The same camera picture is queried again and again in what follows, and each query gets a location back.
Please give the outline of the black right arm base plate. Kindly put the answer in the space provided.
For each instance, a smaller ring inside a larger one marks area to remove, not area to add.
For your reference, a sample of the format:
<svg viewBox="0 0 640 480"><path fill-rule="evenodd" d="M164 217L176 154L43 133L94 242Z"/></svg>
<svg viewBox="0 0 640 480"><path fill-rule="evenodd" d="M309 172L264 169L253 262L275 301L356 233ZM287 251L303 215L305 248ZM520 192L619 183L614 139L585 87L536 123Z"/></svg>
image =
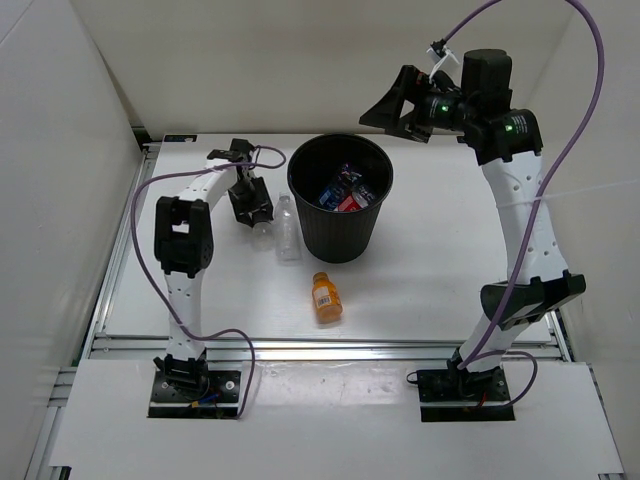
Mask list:
<svg viewBox="0 0 640 480"><path fill-rule="evenodd" d="M514 408L502 367L468 373L454 366L410 372L423 423L510 422Z"/></svg>

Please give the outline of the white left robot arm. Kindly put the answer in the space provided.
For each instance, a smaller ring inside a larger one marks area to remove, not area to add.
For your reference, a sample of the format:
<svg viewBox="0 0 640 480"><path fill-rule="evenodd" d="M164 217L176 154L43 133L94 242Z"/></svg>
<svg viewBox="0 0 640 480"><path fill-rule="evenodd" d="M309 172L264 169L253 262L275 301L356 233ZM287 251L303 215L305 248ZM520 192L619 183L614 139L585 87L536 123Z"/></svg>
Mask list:
<svg viewBox="0 0 640 480"><path fill-rule="evenodd" d="M273 220L265 181L253 172L261 150L234 139L229 149L207 155L206 171L179 195L156 202L154 256L164 274L171 318L166 354L156 365L165 381L188 400L202 398L210 386L201 293L214 257L211 211L227 195L238 223L263 232Z"/></svg>

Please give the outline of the clear bottle red cap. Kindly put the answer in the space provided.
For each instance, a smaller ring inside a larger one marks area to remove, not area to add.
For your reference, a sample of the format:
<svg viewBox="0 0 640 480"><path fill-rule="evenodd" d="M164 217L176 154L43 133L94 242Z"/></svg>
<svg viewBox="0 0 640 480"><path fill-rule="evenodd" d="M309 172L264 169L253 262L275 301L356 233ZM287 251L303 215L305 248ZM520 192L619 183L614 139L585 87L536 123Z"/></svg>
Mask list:
<svg viewBox="0 0 640 480"><path fill-rule="evenodd" d="M335 208L337 212L353 212L371 206L377 199L374 191L367 184L354 187L345 199Z"/></svg>

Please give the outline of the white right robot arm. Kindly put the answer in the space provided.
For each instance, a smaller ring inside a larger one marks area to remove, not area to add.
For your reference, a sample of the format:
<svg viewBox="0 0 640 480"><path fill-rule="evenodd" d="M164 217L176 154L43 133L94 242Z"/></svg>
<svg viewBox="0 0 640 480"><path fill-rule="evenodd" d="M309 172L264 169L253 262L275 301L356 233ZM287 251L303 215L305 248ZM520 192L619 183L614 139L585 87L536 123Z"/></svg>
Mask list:
<svg viewBox="0 0 640 480"><path fill-rule="evenodd" d="M401 67L390 90L360 117L385 134L426 143L436 129L455 132L489 184L504 238L507 279L480 292L483 315L447 365L460 399L488 390L516 338L586 290L570 271L542 198L543 142L535 115L511 105L512 59L500 49L464 55L459 84L440 70Z"/></svg>

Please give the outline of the clear bottle blue label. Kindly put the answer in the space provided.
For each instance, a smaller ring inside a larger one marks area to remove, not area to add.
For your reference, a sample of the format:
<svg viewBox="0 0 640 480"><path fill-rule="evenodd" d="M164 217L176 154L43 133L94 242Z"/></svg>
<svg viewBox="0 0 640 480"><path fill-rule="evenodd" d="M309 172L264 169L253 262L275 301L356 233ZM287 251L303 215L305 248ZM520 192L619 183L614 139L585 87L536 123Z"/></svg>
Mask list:
<svg viewBox="0 0 640 480"><path fill-rule="evenodd" d="M325 210L335 210L361 179L359 168L349 162L342 164L318 197L317 205Z"/></svg>

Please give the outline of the clear bottle black label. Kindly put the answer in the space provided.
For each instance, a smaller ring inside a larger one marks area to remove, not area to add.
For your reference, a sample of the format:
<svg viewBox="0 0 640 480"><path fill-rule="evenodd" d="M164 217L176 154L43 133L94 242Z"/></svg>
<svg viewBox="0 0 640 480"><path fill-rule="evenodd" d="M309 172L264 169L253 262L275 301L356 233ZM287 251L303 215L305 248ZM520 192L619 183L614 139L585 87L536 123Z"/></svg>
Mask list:
<svg viewBox="0 0 640 480"><path fill-rule="evenodd" d="M251 242L256 251L266 252L272 250L274 247L274 234L271 223L255 223L252 228Z"/></svg>

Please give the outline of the orange juice bottle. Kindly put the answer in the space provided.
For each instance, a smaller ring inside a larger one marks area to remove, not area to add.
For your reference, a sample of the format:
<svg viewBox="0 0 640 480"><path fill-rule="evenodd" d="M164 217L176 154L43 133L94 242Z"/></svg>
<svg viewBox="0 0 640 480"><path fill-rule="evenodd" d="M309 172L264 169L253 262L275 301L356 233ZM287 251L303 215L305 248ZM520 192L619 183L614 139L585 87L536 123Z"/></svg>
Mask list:
<svg viewBox="0 0 640 480"><path fill-rule="evenodd" d="M343 306L337 287L326 272L316 273L312 281L312 298L318 321L324 324L338 321L343 313Z"/></svg>

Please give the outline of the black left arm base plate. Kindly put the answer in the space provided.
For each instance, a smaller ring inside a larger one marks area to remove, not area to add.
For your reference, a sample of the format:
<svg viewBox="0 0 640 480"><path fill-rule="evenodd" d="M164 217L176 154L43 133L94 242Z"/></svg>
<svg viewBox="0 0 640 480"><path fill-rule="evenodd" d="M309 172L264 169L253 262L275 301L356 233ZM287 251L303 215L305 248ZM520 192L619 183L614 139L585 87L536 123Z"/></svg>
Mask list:
<svg viewBox="0 0 640 480"><path fill-rule="evenodd" d="M147 417L154 419L230 420L240 406L240 370L209 370L201 386L178 387L155 372Z"/></svg>

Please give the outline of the clear plastic bottle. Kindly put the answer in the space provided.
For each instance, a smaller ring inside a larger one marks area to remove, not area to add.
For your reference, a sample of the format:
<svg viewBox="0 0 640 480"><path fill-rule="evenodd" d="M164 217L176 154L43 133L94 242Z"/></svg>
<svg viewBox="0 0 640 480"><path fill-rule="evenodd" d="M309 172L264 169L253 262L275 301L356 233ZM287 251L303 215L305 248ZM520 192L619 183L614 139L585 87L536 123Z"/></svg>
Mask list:
<svg viewBox="0 0 640 480"><path fill-rule="evenodd" d="M297 211L291 196L285 192L279 194L274 210L274 238L279 261L296 262L301 259Z"/></svg>

